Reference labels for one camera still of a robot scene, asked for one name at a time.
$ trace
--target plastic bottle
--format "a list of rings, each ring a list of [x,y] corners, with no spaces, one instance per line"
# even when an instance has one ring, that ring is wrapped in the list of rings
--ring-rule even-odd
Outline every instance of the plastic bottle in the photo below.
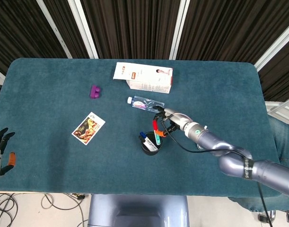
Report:
[[[132,107],[136,107],[142,110],[148,110],[148,111],[155,112],[155,113],[159,113],[159,111],[155,110],[153,108],[154,106],[159,105],[164,108],[164,103],[162,102],[158,102],[155,100],[151,100],[151,99],[143,98],[139,96],[134,96],[133,98],[129,97],[127,99],[127,103],[131,104]]]

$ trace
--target red marker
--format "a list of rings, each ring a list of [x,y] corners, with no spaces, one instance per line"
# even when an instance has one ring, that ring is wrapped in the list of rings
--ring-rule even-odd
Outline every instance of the red marker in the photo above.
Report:
[[[156,134],[156,131],[158,130],[158,125],[157,125],[157,121],[156,120],[153,120],[153,128],[154,128],[156,144],[160,145],[161,144],[160,137],[159,137],[159,135]]]

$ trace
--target blue marker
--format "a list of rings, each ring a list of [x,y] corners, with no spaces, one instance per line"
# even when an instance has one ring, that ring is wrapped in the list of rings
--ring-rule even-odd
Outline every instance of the blue marker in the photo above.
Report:
[[[150,141],[150,139],[143,133],[140,132],[140,136],[145,140],[143,143],[150,151],[156,151],[158,148],[155,146],[155,144]]]

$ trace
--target marker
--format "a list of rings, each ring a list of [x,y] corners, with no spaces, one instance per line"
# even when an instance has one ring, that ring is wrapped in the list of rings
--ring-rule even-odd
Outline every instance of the marker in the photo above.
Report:
[[[158,130],[158,125],[157,125],[157,121],[156,120],[153,120],[153,127],[154,127],[154,134],[155,134],[156,144],[160,145],[161,144],[160,137],[159,137],[159,135],[156,134],[156,131]]]
[[[140,132],[140,136],[145,140],[145,143],[147,143],[148,145],[146,145],[145,143],[145,146],[150,150],[150,151],[156,151],[158,150],[158,148],[155,146],[155,144],[150,141],[150,139],[143,133],[143,132]]]

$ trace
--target floor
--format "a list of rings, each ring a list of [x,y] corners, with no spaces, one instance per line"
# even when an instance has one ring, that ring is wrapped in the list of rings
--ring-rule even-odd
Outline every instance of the floor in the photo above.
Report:
[[[76,205],[74,201],[64,194],[52,194],[54,204],[61,208],[70,208]],[[77,227],[81,223],[81,213],[78,208],[73,210],[57,210],[55,208],[43,209],[41,193],[18,194],[18,214],[13,222],[13,227]],[[237,203],[225,197],[189,196],[189,216],[191,227],[267,227],[257,220],[257,213],[252,213]],[[90,195],[81,203],[84,220],[88,218]],[[48,207],[47,200],[43,206]],[[0,227],[9,224],[9,217],[2,216]],[[274,227],[289,227],[285,213],[277,211]]]

